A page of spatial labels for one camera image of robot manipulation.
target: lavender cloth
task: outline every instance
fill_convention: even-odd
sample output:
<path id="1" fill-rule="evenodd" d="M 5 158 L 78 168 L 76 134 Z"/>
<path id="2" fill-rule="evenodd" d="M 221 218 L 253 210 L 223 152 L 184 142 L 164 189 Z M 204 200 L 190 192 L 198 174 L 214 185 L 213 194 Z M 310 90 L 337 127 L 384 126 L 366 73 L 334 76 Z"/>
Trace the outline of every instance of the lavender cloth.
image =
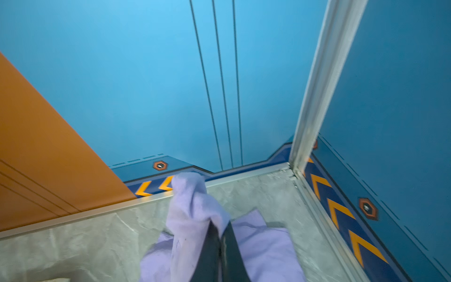
<path id="1" fill-rule="evenodd" d="M 181 173 L 173 178 L 172 187 L 166 225 L 174 236 L 161 233 L 144 255 L 139 282 L 189 282 L 210 220 L 220 235 L 230 221 L 230 215 L 207 194 L 200 175 Z M 268 228 L 258 210 L 236 219 L 232 227 L 252 282 L 306 281 L 285 228 Z"/>

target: gray marble floor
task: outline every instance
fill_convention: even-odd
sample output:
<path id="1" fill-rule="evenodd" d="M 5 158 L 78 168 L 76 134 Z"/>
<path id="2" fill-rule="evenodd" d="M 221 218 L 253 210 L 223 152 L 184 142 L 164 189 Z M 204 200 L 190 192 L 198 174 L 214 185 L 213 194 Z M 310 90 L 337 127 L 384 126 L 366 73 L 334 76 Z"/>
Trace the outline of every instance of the gray marble floor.
<path id="1" fill-rule="evenodd" d="M 233 218 L 258 208 L 270 227 L 290 231 L 309 282 L 348 281 L 289 179 L 291 171 L 208 189 Z M 72 282 L 136 282 L 139 261 L 165 229 L 170 199 L 146 203 L 0 241 L 0 282 L 69 277 Z"/>

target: blue elevator wall panel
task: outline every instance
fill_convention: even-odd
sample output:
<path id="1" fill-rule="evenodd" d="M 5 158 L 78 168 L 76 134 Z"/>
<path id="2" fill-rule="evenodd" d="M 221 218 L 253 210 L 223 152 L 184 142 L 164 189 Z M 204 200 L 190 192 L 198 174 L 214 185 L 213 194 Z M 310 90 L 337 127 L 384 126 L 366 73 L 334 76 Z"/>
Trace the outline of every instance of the blue elevator wall panel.
<path id="1" fill-rule="evenodd" d="M 167 169 L 169 171 L 179 170 L 181 168 L 191 166 L 189 163 L 174 159 L 173 157 L 165 156 L 157 159 L 152 159 L 150 161 L 144 161 L 128 166 L 113 168 L 113 172 L 123 182 L 164 173 L 165 171 L 157 171 L 156 169 L 153 168 L 153 164 L 155 163 L 155 161 L 165 162 L 167 164 Z"/>
<path id="2" fill-rule="evenodd" d="M 448 272 L 450 10 L 446 0 L 369 1 L 321 128 Z"/>
<path id="3" fill-rule="evenodd" d="M 239 132 L 238 94 L 235 64 L 235 35 L 232 0 L 215 1 L 219 45 L 221 49 L 222 72 L 224 77 L 225 99 L 230 125 L 230 143 L 233 167 L 243 165 Z"/>
<path id="4" fill-rule="evenodd" d="M 293 135 L 326 5 L 236 1 L 245 165 L 267 159 Z"/>
<path id="5" fill-rule="evenodd" d="M 327 168 L 330 177 L 340 186 L 349 201 L 357 207 L 358 213 L 361 214 L 367 225 L 376 233 L 412 281 L 445 281 L 440 272 L 415 243 L 406 236 L 395 220 L 382 209 L 382 205 L 376 202 L 373 196 L 362 187 L 360 182 L 321 139 L 318 139 L 318 149 L 314 150 L 313 155 Z M 365 217 L 358 208 L 359 198 L 368 198 L 378 209 L 377 221 Z"/>
<path id="6" fill-rule="evenodd" d="M 221 170 L 189 1 L 4 1 L 0 51 L 106 164 Z"/>
<path id="7" fill-rule="evenodd" d="M 210 93 L 213 117 L 216 125 L 219 149 L 221 152 L 222 167 L 224 170 L 227 170 L 232 168 L 232 158 L 229 147 L 226 110 L 222 91 L 213 5 L 210 0 L 193 0 L 192 2 L 207 85 Z"/>

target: orange wall panel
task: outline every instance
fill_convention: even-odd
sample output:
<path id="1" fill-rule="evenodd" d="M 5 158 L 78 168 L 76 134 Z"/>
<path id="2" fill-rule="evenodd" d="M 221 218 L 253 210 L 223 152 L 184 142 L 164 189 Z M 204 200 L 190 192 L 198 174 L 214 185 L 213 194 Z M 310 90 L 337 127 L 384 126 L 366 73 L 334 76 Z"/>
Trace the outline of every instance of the orange wall panel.
<path id="1" fill-rule="evenodd" d="M 2 54 L 0 136 L 0 183 L 11 199 L 26 197 L 21 202 L 61 216 L 136 198 Z M 0 206 L 1 220 L 11 205 Z M 24 216 L 31 206 L 17 209 Z"/>
<path id="2" fill-rule="evenodd" d="M 58 217 L 0 184 L 0 231 Z"/>

